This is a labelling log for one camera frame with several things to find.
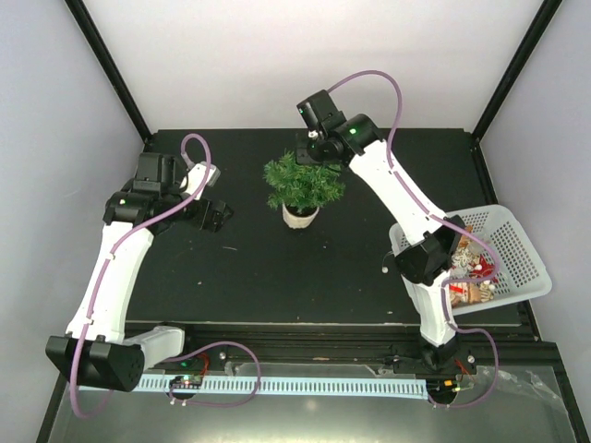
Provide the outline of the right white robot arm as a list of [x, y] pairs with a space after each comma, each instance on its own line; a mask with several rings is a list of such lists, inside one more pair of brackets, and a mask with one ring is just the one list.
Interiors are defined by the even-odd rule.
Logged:
[[411, 286], [420, 315], [419, 358], [431, 372], [448, 366], [457, 349], [456, 324], [444, 282], [459, 245], [464, 223], [433, 204], [393, 158], [381, 131], [365, 114], [346, 118], [326, 90], [297, 105], [308, 129], [307, 145], [296, 159], [302, 164], [338, 164], [359, 177], [396, 220], [408, 243], [395, 253], [396, 268]]

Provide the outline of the small green christmas tree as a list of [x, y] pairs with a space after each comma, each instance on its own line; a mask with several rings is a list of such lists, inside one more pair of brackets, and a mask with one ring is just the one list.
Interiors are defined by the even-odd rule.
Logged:
[[293, 152], [286, 152], [264, 165], [263, 178], [271, 188], [267, 204], [281, 211], [290, 229], [306, 229], [320, 209], [343, 197], [345, 184], [340, 176], [340, 167], [302, 165]]

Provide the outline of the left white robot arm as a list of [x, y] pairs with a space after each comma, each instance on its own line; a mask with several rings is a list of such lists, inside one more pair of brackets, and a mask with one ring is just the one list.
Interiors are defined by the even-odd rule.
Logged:
[[80, 387], [130, 392], [143, 372], [168, 359], [192, 366], [198, 345], [179, 327], [156, 327], [126, 338], [127, 309], [154, 238], [177, 222], [217, 232], [233, 214], [202, 196], [219, 176], [209, 160], [186, 166], [174, 155], [143, 153], [134, 177], [106, 202], [99, 256], [83, 300], [62, 336], [45, 353]]

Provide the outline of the white bulb string lights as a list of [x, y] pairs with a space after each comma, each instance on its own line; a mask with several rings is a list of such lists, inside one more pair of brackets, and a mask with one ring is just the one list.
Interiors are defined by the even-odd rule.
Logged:
[[388, 257], [392, 256], [392, 251], [387, 252], [386, 254], [384, 254], [382, 261], [381, 261], [381, 272], [383, 274], [387, 274], [389, 272], [389, 268], [386, 264], [386, 260]]

